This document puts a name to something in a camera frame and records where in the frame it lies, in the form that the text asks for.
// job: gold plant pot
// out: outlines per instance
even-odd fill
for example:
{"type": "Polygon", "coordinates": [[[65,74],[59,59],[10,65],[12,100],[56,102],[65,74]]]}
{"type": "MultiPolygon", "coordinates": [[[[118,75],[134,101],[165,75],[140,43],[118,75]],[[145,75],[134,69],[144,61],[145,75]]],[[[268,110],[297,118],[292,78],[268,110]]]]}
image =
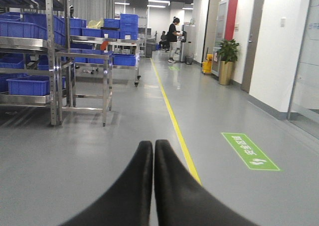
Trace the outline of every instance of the gold plant pot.
{"type": "Polygon", "coordinates": [[[219,84],[229,85],[229,82],[233,75],[233,66],[234,66],[234,63],[231,61],[227,63],[225,63],[225,61],[221,62],[220,71],[219,71],[219,84]]]}

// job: green floor sign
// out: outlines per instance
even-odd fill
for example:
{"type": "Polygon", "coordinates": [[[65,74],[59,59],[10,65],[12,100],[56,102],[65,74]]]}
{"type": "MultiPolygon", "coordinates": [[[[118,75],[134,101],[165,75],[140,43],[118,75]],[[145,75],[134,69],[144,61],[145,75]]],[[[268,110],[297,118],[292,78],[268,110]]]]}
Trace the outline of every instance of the green floor sign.
{"type": "Polygon", "coordinates": [[[178,66],[169,66],[170,70],[180,70],[178,66]]]}
{"type": "Polygon", "coordinates": [[[247,135],[240,133],[222,133],[222,135],[249,169],[280,171],[275,163],[247,135]]]}

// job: person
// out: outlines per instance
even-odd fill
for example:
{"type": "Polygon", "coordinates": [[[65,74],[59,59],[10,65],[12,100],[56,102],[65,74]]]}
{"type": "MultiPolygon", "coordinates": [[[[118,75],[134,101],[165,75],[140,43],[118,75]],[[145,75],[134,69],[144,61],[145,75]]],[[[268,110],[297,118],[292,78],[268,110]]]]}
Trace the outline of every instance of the person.
{"type": "Polygon", "coordinates": [[[167,36],[165,35],[165,31],[163,30],[160,36],[160,48],[165,49],[167,46],[167,36]]]}
{"type": "Polygon", "coordinates": [[[70,6],[70,18],[74,18],[74,7],[70,6]]]}
{"type": "Polygon", "coordinates": [[[177,37],[182,36],[179,34],[179,31],[176,31],[176,25],[179,24],[179,18],[174,17],[173,23],[169,26],[168,33],[167,33],[167,40],[169,41],[169,59],[170,63],[176,63],[174,61],[174,54],[177,48],[177,37]]]}

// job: black shirt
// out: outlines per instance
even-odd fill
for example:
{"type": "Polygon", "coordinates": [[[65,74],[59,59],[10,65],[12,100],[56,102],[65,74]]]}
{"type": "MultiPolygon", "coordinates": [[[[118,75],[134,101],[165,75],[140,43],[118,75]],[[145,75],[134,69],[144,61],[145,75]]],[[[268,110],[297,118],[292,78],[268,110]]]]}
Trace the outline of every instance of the black shirt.
{"type": "Polygon", "coordinates": [[[167,32],[167,39],[169,42],[177,42],[177,36],[173,34],[173,32],[176,32],[176,27],[174,23],[172,23],[169,26],[168,32],[167,32]]]}
{"type": "Polygon", "coordinates": [[[165,34],[164,34],[164,35],[161,35],[161,36],[160,36],[160,39],[161,39],[162,41],[166,41],[166,40],[167,40],[167,35],[165,35],[165,34]]]}

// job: potted plant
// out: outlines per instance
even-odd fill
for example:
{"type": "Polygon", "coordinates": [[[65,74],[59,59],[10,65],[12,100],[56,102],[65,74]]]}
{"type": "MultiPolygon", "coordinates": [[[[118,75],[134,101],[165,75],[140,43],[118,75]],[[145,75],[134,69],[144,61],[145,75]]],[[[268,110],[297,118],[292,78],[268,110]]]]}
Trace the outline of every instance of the potted plant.
{"type": "Polygon", "coordinates": [[[221,66],[219,70],[219,84],[229,85],[231,76],[234,70],[234,62],[238,60],[237,47],[239,43],[236,43],[234,39],[223,39],[220,44],[220,49],[217,51],[218,56],[221,59],[221,66]]]}

